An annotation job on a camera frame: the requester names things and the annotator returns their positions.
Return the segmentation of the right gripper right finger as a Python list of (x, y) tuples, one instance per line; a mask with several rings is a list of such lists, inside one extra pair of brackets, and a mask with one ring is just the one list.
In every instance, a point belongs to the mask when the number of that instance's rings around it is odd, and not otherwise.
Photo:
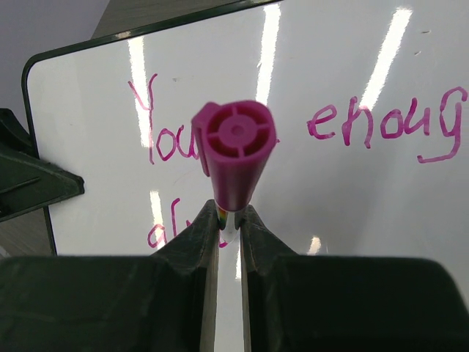
[(247, 351), (468, 349), (468, 309), (433, 260), (301, 255), (252, 206), (240, 245)]

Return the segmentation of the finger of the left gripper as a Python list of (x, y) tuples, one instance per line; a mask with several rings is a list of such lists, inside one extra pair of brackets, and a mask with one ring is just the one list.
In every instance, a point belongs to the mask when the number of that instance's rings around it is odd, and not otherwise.
[(84, 193), (84, 179), (40, 160), (10, 109), (1, 109), (1, 220)]

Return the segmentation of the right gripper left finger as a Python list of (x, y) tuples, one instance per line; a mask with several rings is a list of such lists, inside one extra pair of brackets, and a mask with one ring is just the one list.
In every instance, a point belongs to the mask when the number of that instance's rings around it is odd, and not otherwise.
[(3, 351), (212, 351), (218, 216), (147, 256), (11, 257), (1, 262)]

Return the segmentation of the white whiteboard black frame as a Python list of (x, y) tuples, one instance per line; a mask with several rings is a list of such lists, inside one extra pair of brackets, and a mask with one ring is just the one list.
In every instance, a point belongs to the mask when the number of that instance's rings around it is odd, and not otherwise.
[(144, 255), (211, 197), (190, 121), (254, 99), (278, 144), (252, 205), (291, 248), (419, 257), (468, 294), (468, 3), (252, 1), (34, 56), (44, 159), (84, 178), (59, 254)]

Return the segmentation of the white marker with pink cap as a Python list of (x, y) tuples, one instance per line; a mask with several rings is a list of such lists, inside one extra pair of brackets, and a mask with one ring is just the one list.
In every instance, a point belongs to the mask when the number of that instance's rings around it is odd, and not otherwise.
[(272, 114), (255, 100), (209, 102), (191, 124), (202, 170), (211, 179), (221, 241), (231, 243), (276, 145)]

